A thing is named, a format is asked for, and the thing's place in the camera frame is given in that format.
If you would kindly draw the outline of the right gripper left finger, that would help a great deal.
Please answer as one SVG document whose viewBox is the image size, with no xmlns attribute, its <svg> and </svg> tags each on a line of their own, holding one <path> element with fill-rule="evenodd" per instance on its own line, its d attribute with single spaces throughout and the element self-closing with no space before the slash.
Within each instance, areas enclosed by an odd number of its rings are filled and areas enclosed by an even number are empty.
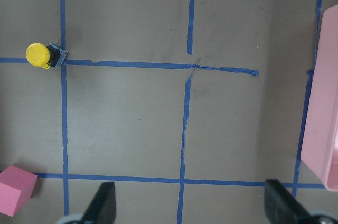
<svg viewBox="0 0 338 224">
<path fill-rule="evenodd" d="M 82 223 L 114 223 L 116 219 L 115 183 L 104 182 L 82 216 Z"/>
</svg>

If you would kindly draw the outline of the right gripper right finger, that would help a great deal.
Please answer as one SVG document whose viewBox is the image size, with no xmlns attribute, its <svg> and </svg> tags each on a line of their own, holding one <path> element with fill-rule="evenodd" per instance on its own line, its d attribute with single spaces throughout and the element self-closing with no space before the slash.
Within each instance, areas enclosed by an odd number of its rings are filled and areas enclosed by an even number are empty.
<svg viewBox="0 0 338 224">
<path fill-rule="evenodd" d="M 264 211 L 269 223 L 313 223 L 309 212 L 277 179 L 266 179 Z"/>
</svg>

